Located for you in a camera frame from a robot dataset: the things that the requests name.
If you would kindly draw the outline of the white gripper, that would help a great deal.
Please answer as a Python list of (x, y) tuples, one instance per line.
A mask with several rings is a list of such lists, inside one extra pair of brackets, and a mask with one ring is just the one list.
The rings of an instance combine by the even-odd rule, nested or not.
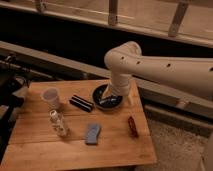
[(132, 97), (131, 91), (131, 76), (129, 74), (116, 74), (112, 73), (110, 77), (109, 84), (103, 90), (101, 94), (101, 99), (105, 99), (110, 96), (110, 91), (116, 96), (127, 96), (127, 102), (129, 106), (134, 105), (134, 99)]

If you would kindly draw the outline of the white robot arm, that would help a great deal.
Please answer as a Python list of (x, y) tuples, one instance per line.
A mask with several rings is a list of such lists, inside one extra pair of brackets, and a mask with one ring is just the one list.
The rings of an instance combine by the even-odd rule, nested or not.
[(113, 95), (127, 96), (131, 77), (138, 76), (213, 102), (213, 59), (147, 57), (136, 42), (129, 41), (110, 49), (104, 63)]

